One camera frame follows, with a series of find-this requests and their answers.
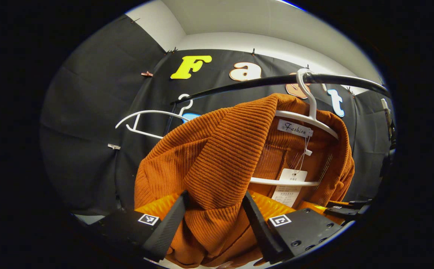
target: white ceiling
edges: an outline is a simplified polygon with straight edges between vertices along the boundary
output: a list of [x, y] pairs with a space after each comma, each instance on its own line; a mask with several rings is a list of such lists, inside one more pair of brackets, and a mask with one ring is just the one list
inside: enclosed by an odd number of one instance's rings
[[355, 44], [313, 15], [277, 0], [162, 0], [186, 34], [239, 32], [271, 36], [318, 51], [359, 77], [381, 83]]

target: ribbed knit sweater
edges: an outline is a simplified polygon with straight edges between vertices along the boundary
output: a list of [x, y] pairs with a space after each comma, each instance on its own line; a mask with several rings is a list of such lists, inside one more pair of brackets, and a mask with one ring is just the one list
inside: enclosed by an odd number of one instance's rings
[[250, 183], [251, 177], [278, 180], [304, 152], [305, 139], [278, 130], [284, 119], [311, 128], [302, 170], [307, 182], [293, 205], [302, 200], [326, 206], [341, 201], [354, 174], [348, 133], [335, 114], [318, 111], [316, 118], [339, 139], [311, 124], [275, 117], [275, 111], [308, 115], [309, 105], [275, 93], [252, 102], [204, 114], [167, 134], [140, 163], [135, 179], [135, 208], [182, 192], [191, 197], [184, 221], [177, 229], [166, 258], [184, 268], [208, 267], [233, 261], [234, 267], [262, 257], [241, 207], [250, 189], [272, 197], [275, 186]]

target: clothing rack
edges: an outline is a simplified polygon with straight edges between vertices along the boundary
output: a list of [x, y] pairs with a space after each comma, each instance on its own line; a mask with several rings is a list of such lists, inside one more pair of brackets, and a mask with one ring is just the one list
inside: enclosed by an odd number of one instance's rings
[[[171, 102], [170, 105], [179, 104], [181, 102], [189, 101], [191, 99], [198, 99], [212, 94], [230, 92], [232, 90], [243, 90], [251, 87], [293, 84], [293, 83], [297, 83], [297, 78], [295, 75], [279, 75], [276, 77], [258, 78], [256, 80], [248, 80], [244, 82], [234, 83], [231, 85], [216, 87], [210, 90], [205, 90], [203, 92], [191, 94], [187, 97], [183, 97], [180, 100], [175, 100], [174, 102]], [[366, 80], [364, 78], [351, 77], [349, 75], [305, 74], [304, 83], [340, 84], [340, 85], [349, 85], [353, 87], [362, 87], [380, 93], [391, 99], [390, 92], [388, 92], [388, 90], [382, 85], [376, 82], [372, 82], [370, 80]]]

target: white plastic hanger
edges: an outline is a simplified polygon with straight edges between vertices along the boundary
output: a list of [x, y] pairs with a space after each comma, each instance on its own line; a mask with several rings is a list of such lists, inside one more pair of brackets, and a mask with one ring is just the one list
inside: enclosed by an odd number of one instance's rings
[[[179, 96], [179, 100], [182, 99], [185, 96], [188, 96], [188, 94], [185, 93], [185, 94], [180, 95]], [[166, 115], [174, 116], [174, 117], [181, 118], [181, 119], [184, 119], [186, 121], [189, 121], [189, 119], [184, 118], [182, 116], [182, 114], [183, 114], [184, 110], [190, 108], [192, 105], [193, 105], [193, 100], [190, 100], [190, 104], [188, 106], [185, 106], [185, 107], [181, 108], [181, 111], [179, 112], [179, 114], [174, 114], [174, 113], [171, 113], [171, 112], [161, 111], [161, 110], [144, 110], [144, 111], [139, 111], [139, 112], [136, 112], [134, 114], [130, 114], [129, 116], [123, 118], [116, 125], [116, 129], [119, 127], [119, 125], [121, 125], [121, 123], [123, 123], [124, 121], [126, 121], [126, 119], [129, 119], [131, 117], [137, 116], [135, 118], [135, 123], [133, 124], [133, 128], [131, 128], [128, 124], [126, 124], [126, 126], [127, 126], [127, 128], [128, 128], [129, 131], [134, 132], [134, 133], [140, 133], [140, 134], [145, 135], [145, 136], [152, 136], [152, 137], [155, 137], [155, 138], [162, 139], [163, 138], [162, 136], [156, 136], [155, 134], [146, 133], [146, 132], [139, 131], [139, 130], [135, 129], [135, 128], [137, 128], [137, 123], [139, 121], [140, 115], [141, 114], [147, 114], [147, 113], [159, 113], [159, 114], [166, 114]]]
[[[310, 103], [310, 112], [309, 116], [305, 116], [302, 114], [297, 114], [294, 112], [289, 111], [282, 111], [277, 110], [275, 111], [275, 117], [284, 117], [284, 118], [290, 118], [298, 121], [303, 121], [308, 124], [312, 124], [313, 126], [319, 127], [323, 131], [326, 131], [330, 133], [334, 138], [338, 140], [338, 134], [332, 130], [330, 127], [325, 125], [324, 123], [317, 121], [316, 119], [316, 100], [315, 97], [306, 90], [306, 87], [303, 82], [304, 74], [306, 73], [314, 73], [306, 68], [302, 68], [297, 71], [297, 82], [298, 86], [302, 89], [302, 91], [305, 93], [305, 95], [308, 97], [309, 103]], [[323, 90], [326, 92], [326, 86], [325, 84], [321, 85], [323, 87]], [[318, 186], [319, 182], [282, 182], [280, 180], [272, 180], [272, 179], [260, 179], [259, 177], [251, 177], [250, 179], [251, 183], [257, 183], [257, 184], [263, 184], [263, 185], [276, 185], [276, 186]]]

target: hanger hook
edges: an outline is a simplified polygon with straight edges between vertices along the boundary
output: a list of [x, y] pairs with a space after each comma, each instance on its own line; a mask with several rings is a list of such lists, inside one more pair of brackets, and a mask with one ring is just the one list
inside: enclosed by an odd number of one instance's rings
[[[179, 96], [179, 100], [181, 100], [183, 97], [187, 97], [187, 96], [189, 96], [189, 95], [186, 94], [186, 93], [181, 94], [181, 95]], [[189, 109], [190, 107], [192, 107], [192, 105], [193, 105], [193, 100], [191, 99], [191, 100], [190, 100], [190, 104], [189, 104], [188, 106], [184, 106], [183, 108], [181, 108], [181, 111], [179, 112], [179, 116], [182, 116], [184, 110]]]
[[[315, 72], [310, 71], [306, 68], [302, 68], [300, 70], [297, 71], [296, 77], [297, 77], [297, 82], [298, 82], [298, 86], [300, 87], [300, 89], [302, 89], [302, 92], [305, 93], [305, 95], [308, 97], [308, 101], [310, 103], [310, 112], [309, 112], [309, 117], [311, 119], [316, 120], [316, 100], [315, 97], [313, 96], [313, 94], [311, 94], [310, 92], [308, 92], [308, 90], [306, 89], [306, 85], [304, 84], [304, 75], [306, 74], [314, 74]], [[323, 87], [323, 91], [326, 92], [326, 86], [325, 84], [321, 84], [321, 86]]]

